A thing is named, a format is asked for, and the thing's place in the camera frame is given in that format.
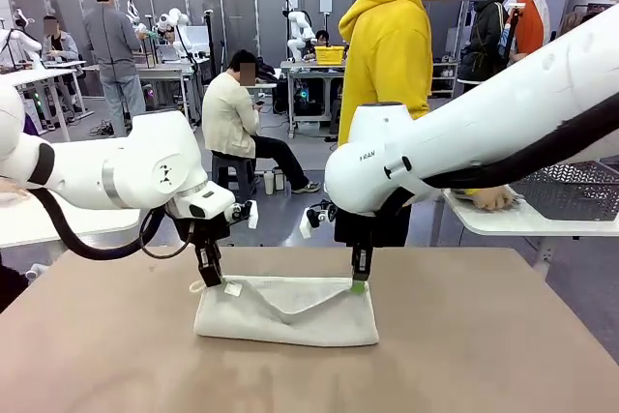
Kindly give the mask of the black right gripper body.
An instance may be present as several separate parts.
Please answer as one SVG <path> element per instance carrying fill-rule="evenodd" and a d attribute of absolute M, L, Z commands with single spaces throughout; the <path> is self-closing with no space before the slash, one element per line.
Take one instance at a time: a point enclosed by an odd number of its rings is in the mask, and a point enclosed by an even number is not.
<path fill-rule="evenodd" d="M 385 247 L 386 239 L 382 220 L 338 209 L 334 221 L 334 241 L 348 247 L 355 245 Z"/>

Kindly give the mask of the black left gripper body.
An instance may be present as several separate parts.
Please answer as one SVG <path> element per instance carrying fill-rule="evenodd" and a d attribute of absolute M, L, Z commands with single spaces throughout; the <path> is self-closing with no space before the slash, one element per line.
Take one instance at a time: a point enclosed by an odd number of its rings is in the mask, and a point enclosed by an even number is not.
<path fill-rule="evenodd" d="M 173 219 L 174 226 L 181 241 L 201 245 L 209 241 L 216 242 L 230 235 L 230 225 L 224 214 L 209 220 Z"/>

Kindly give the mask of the yellow hoodie person's right hand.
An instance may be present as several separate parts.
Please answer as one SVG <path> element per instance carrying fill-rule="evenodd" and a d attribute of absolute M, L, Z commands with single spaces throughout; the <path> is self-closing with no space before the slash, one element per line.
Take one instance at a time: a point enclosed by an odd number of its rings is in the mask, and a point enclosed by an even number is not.
<path fill-rule="evenodd" d="M 498 211 L 509 208 L 515 196 L 507 186 L 480 189 L 472 194 L 473 204 L 481 210 Z"/>

